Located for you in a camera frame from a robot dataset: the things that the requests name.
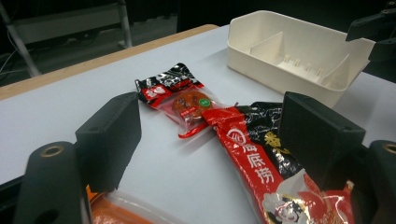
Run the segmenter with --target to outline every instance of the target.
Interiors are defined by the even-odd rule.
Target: cartoon illustration
[[[262,206],[276,224],[308,223],[308,216],[303,209],[304,206],[280,194],[264,194]]]

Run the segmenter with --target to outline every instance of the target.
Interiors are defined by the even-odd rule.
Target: white table surface
[[[0,101],[0,183],[24,174],[35,149],[76,142],[75,130],[134,80],[186,64],[226,105],[282,102],[280,93],[227,67],[228,26]],[[396,85],[360,74],[334,110],[367,131],[363,144],[396,142]],[[176,124],[139,103],[142,139],[119,190],[187,223],[257,223],[214,131],[177,137]]]

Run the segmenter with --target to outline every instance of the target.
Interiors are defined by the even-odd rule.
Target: hotpot seasoning package
[[[203,113],[230,157],[261,223],[354,223],[353,184],[320,191],[277,138],[281,103],[256,102]]]

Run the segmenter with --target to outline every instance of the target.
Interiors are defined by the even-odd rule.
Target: chair leg
[[[128,13],[126,10],[125,0],[119,0],[118,5],[119,5],[120,21],[121,21],[124,42],[125,42],[124,47],[128,49],[132,46],[132,37],[131,37],[131,29],[129,26]]]
[[[20,39],[20,36],[18,35],[18,32],[15,29],[14,24],[12,23],[11,19],[6,13],[6,10],[1,2],[0,2],[0,14],[3,18],[4,24],[6,25],[9,33],[11,34],[12,39],[15,41],[15,44],[17,45],[19,53],[21,54],[22,58],[25,60],[27,64],[30,77],[36,77],[41,75],[41,73],[38,71],[37,67],[35,66],[35,63],[33,62],[29,51],[27,50],[26,46],[23,44],[23,41]]]

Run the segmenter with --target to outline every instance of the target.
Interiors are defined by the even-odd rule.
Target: transparent plastic window
[[[320,191],[277,138],[281,103],[258,102],[203,113],[233,161],[261,223],[354,223],[351,183]]]
[[[181,220],[120,191],[97,194],[91,201],[93,224],[183,224]]]
[[[215,96],[183,63],[158,76],[136,80],[135,84],[142,102],[178,124],[180,138],[191,137],[207,127],[202,113],[220,107]]]

